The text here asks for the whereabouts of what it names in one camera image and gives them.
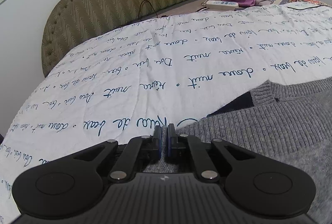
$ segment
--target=white power strip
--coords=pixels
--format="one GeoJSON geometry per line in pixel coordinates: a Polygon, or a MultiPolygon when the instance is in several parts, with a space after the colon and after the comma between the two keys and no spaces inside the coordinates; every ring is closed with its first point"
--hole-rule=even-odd
{"type": "Polygon", "coordinates": [[[239,4],[235,2],[209,0],[206,2],[206,7],[215,10],[235,10],[236,8],[239,8],[239,4]]]}

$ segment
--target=silver rivet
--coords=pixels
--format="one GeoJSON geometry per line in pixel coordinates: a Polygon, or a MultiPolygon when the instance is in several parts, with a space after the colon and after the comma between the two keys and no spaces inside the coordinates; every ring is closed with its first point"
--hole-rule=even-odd
{"type": "Polygon", "coordinates": [[[116,180],[123,179],[127,176],[127,174],[124,171],[116,170],[110,174],[110,177],[116,180]]]}
{"type": "Polygon", "coordinates": [[[206,179],[214,179],[218,174],[213,170],[205,170],[201,173],[201,176],[206,179]]]}

